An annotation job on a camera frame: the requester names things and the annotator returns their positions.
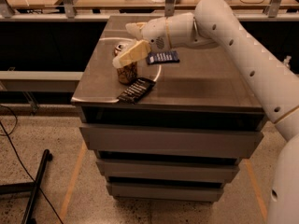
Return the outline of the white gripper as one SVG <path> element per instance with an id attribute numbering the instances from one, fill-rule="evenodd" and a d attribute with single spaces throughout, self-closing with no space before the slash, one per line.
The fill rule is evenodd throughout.
<path id="1" fill-rule="evenodd" d="M 145 40 L 133 40 L 117 54 L 112 61 L 113 66 L 117 69 L 145 59 L 151 51 L 170 50 L 166 34 L 166 18 L 153 19 L 147 23 L 127 23 L 125 28 L 136 39 L 143 38 Z"/>

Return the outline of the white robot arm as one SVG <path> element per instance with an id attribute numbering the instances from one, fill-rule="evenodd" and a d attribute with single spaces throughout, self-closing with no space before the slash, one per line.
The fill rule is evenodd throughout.
<path id="1" fill-rule="evenodd" d="M 135 39 L 113 60 L 116 68 L 150 52 L 221 45 L 287 141 L 278 156 L 267 224 L 299 224 L 299 78 L 258 42 L 223 0 L 201 0 L 193 13 L 128 23 Z"/>

